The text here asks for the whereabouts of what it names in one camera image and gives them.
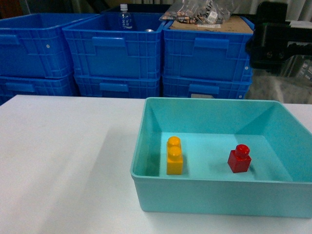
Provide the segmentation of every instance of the teal plastic tray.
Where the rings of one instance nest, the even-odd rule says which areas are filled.
[[[166,175],[171,136],[182,175]],[[238,144],[252,161],[234,174]],[[312,217],[312,134],[276,101],[146,99],[131,175],[144,211]]]

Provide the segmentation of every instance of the water bottle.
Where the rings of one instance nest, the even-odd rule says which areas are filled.
[[[127,4],[120,4],[120,10],[118,16],[119,27],[122,31],[131,31],[132,30],[132,18],[128,12]]]

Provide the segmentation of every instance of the blue plastic crate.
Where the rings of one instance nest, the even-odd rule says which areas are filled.
[[[162,77],[163,96],[172,98],[191,98],[192,95],[206,95],[214,98],[244,99],[251,77],[246,82],[228,82],[181,77]]]
[[[96,14],[33,14],[0,20],[0,76],[61,78],[73,71],[62,27]]]
[[[15,95],[77,96],[73,75],[59,79],[0,77],[0,105]]]
[[[118,13],[103,13],[63,29],[75,75],[156,79],[160,73],[161,14],[132,13],[133,31],[120,31]]]
[[[159,97],[159,78],[140,80],[76,76],[81,96],[105,98]]]
[[[252,68],[245,45],[252,34],[172,30],[171,25],[164,27],[164,75],[248,81]]]

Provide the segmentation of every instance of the table surface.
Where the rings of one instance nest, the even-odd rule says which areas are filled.
[[[130,165],[143,105],[16,96],[0,106],[0,233],[311,234],[312,219],[142,211]],[[312,105],[285,106],[312,132]]]

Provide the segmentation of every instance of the bottle label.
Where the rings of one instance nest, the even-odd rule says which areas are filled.
[[[122,30],[132,29],[132,19],[131,16],[124,16],[119,18],[119,25]]]

